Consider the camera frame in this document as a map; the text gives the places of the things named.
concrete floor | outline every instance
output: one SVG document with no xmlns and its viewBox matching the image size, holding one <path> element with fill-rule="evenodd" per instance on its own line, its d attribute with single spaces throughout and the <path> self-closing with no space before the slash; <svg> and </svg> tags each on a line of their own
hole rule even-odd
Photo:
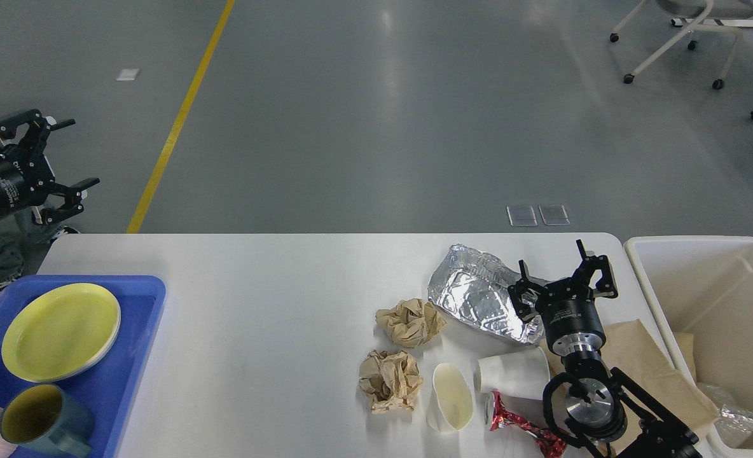
<svg viewBox="0 0 753 458">
<path fill-rule="evenodd" d="M 141 231 L 753 235 L 753 30 L 721 91 L 713 34 L 626 86 L 678 30 L 610 43 L 635 4 L 239 1 Z M 224 6 L 0 2 L 0 115 L 76 118 L 47 154 L 102 180 L 74 226 L 126 230 Z"/>
</svg>

red wrapper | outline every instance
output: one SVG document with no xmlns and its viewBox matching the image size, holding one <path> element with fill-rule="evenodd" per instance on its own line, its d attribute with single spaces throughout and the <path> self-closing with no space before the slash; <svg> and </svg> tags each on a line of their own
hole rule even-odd
<svg viewBox="0 0 753 458">
<path fill-rule="evenodd" d="M 539 428 L 524 417 L 521 417 L 521 415 L 513 414 L 505 409 L 504 403 L 501 402 L 501 393 L 498 391 L 492 392 L 490 406 L 491 412 L 490 409 L 487 409 L 487 414 L 491 415 L 488 419 L 490 431 L 504 428 L 508 424 L 514 424 L 514 426 L 528 432 L 534 438 L 537 446 L 540 447 L 543 458 L 560 458 L 563 455 L 563 451 L 566 449 L 565 441 L 557 437 L 549 429 Z"/>
</svg>

blue tray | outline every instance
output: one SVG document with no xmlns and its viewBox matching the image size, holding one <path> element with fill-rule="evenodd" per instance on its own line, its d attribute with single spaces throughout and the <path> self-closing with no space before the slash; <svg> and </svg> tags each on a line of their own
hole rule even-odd
<svg viewBox="0 0 753 458">
<path fill-rule="evenodd" d="M 37 296 L 71 283 L 99 284 L 120 301 L 120 332 L 108 354 L 88 371 L 57 382 L 94 413 L 94 432 L 89 438 L 93 450 L 88 458 L 113 458 L 120 448 L 130 406 L 162 318 L 165 284 L 161 279 L 138 275 L 33 275 L 10 284 L 0 296 L 0 406 L 6 406 L 23 389 L 34 385 L 13 376 L 1 359 L 1 342 L 10 323 Z M 12 458 L 43 456 L 18 447 Z"/>
</svg>

trash bin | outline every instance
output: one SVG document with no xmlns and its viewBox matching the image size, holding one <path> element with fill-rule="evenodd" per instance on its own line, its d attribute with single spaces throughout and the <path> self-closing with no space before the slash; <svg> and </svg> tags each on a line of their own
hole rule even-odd
<svg viewBox="0 0 753 458">
<path fill-rule="evenodd" d="M 671 330 L 694 334 L 698 381 L 753 412 L 753 238 L 636 237 L 625 246 L 674 366 L 692 378 Z M 753 457 L 753 434 L 738 449 L 715 429 L 707 440 L 719 455 Z"/>
</svg>

white chair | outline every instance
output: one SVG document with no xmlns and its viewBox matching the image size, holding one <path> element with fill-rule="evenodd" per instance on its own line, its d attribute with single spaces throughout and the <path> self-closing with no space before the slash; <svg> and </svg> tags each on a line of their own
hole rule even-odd
<svg viewBox="0 0 753 458">
<path fill-rule="evenodd" d="M 628 15 L 619 23 L 617 27 L 613 29 L 609 40 L 611 43 L 615 43 L 620 39 L 618 32 L 628 24 L 638 12 L 641 10 L 650 0 L 642 0 L 639 5 L 629 12 Z M 735 38 L 733 40 L 732 49 L 730 49 L 730 55 L 728 60 L 722 68 L 722 72 L 716 81 L 713 81 L 713 89 L 721 89 L 724 87 L 724 79 L 730 70 L 733 58 L 735 57 L 735 50 L 738 49 L 739 43 L 743 32 L 737 27 L 728 27 L 724 25 L 710 25 L 703 24 L 706 18 L 709 20 L 743 20 L 753 16 L 753 4 L 750 0 L 656 0 L 656 4 L 660 8 L 664 9 L 667 13 L 677 18 L 691 18 L 684 27 L 682 27 L 673 38 L 667 41 L 656 52 L 650 55 L 643 63 L 639 64 L 633 72 L 628 73 L 623 78 L 623 82 L 630 84 L 633 79 L 641 73 L 645 67 L 653 63 L 658 59 L 660 55 L 664 54 L 671 46 L 676 44 L 676 41 L 681 40 L 686 34 L 690 34 L 690 42 L 687 44 L 687 48 L 690 50 L 696 49 L 696 40 L 693 39 L 693 32 L 721 32 L 722 34 L 733 34 Z"/>
</svg>

